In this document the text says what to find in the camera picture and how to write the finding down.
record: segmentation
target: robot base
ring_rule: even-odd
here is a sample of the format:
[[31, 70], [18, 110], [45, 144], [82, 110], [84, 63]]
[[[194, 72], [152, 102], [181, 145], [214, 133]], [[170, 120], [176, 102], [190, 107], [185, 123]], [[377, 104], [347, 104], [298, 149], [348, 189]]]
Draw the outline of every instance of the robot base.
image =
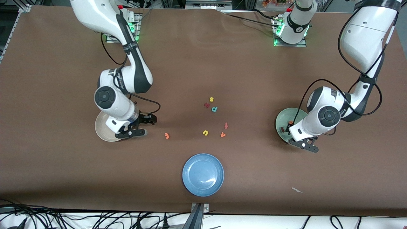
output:
[[282, 22], [284, 21], [282, 14], [278, 15], [278, 17], [274, 17], [271, 19], [271, 24], [278, 25], [279, 27], [273, 27], [273, 40], [274, 46], [285, 46], [285, 47], [306, 47], [305, 38], [303, 38], [299, 43], [296, 44], [288, 44], [284, 42], [279, 36], [277, 36], [277, 32], [280, 32]]
[[[297, 113], [298, 108], [287, 108], [281, 111], [276, 118], [276, 130], [281, 139], [288, 143], [288, 140], [293, 138], [288, 132], [288, 123], [293, 121], [295, 114]], [[307, 113], [303, 110], [298, 112], [297, 119], [295, 124], [298, 123], [301, 119], [305, 118]]]

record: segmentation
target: metal bracket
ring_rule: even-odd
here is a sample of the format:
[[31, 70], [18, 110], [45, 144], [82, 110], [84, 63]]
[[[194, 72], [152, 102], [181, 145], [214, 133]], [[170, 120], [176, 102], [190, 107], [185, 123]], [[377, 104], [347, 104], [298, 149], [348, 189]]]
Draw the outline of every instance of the metal bracket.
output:
[[204, 215], [204, 203], [195, 203], [195, 206], [193, 206], [193, 209], [191, 211], [191, 214], [189, 215], [188, 219], [186, 220], [184, 226], [182, 229], [201, 229], [202, 228], [202, 221], [203, 215]]
[[10, 40], [11, 40], [11, 36], [12, 36], [13, 33], [14, 33], [15, 27], [17, 26], [17, 22], [18, 22], [18, 20], [20, 19], [20, 16], [21, 16], [21, 13], [19, 13], [19, 14], [17, 15], [17, 18], [15, 19], [15, 23], [14, 23], [14, 25], [13, 25], [13, 28], [11, 29], [9, 38], [7, 39], [7, 42], [6, 42], [6, 45], [4, 46], [3, 52], [1, 53], [1, 56], [0, 56], [0, 64], [1, 64], [1, 61], [3, 60], [3, 58], [4, 58], [4, 55], [6, 54], [7, 47], [9, 46], [9, 43], [10, 43]]
[[[194, 207], [197, 205], [198, 203], [192, 203], [192, 205], [191, 205], [191, 211], [194, 209]], [[209, 212], [209, 203], [204, 203], [203, 204], [203, 212], [204, 213], [208, 213]]]
[[31, 5], [25, 4], [25, 6], [21, 7], [18, 12], [19, 13], [28, 13], [31, 10]]
[[316, 147], [314, 145], [314, 143], [317, 139], [318, 139], [318, 136], [309, 138], [309, 139], [303, 139], [300, 141], [295, 141], [294, 139], [289, 139], [288, 144], [298, 147], [302, 150], [308, 150], [308, 151], [311, 151], [312, 153], [318, 153], [319, 149], [318, 149], [318, 147]]

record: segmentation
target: plate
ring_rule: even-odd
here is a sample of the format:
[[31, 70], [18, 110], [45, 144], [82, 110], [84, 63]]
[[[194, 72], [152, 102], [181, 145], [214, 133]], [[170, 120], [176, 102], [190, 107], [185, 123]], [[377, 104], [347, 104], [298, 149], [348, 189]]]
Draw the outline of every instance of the plate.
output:
[[106, 125], [108, 118], [109, 116], [106, 113], [99, 113], [95, 121], [96, 134], [104, 141], [119, 141], [120, 139], [116, 138], [115, 133]]
[[221, 188], [223, 178], [221, 162], [210, 154], [192, 156], [182, 170], [182, 181], [186, 189], [196, 196], [213, 195]]

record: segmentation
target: green bowl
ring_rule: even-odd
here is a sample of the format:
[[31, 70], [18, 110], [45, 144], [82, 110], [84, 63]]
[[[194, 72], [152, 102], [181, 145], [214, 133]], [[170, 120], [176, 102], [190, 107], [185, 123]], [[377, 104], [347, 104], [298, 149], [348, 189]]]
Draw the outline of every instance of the green bowl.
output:
[[[289, 121], [293, 121], [295, 114], [297, 113], [298, 108], [287, 108], [281, 111], [276, 118], [276, 130], [280, 138], [282, 138], [285, 142], [288, 142], [289, 139], [293, 138], [288, 132], [285, 131], [287, 128], [287, 124]], [[301, 119], [305, 118], [307, 113], [303, 110], [298, 112], [297, 119], [295, 120], [294, 124], [297, 124]]]

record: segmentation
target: brown table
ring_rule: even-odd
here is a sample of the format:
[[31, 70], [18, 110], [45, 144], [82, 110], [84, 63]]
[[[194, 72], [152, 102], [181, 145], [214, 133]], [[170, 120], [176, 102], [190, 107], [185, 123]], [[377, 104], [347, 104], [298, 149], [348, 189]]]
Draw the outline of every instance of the brown table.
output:
[[[374, 115], [341, 122], [334, 136], [320, 137], [316, 154], [275, 131], [277, 114], [298, 106], [312, 81], [348, 89], [357, 79], [337, 51], [349, 16], [317, 13], [308, 47], [289, 48], [274, 47], [267, 26], [215, 10], [152, 10], [140, 48], [154, 77], [144, 96], [162, 104], [158, 123], [146, 126], [147, 137], [108, 143], [95, 134], [93, 94], [100, 72], [116, 66], [99, 34], [70, 7], [34, 6], [0, 65], [1, 196], [56, 208], [188, 211], [209, 202], [218, 213], [407, 216], [407, 62], [397, 34]], [[119, 44], [107, 49], [124, 57]], [[216, 113], [203, 106], [209, 97]], [[374, 92], [367, 111], [377, 101]], [[198, 153], [225, 170], [222, 188], [207, 198], [182, 183], [184, 163]]]

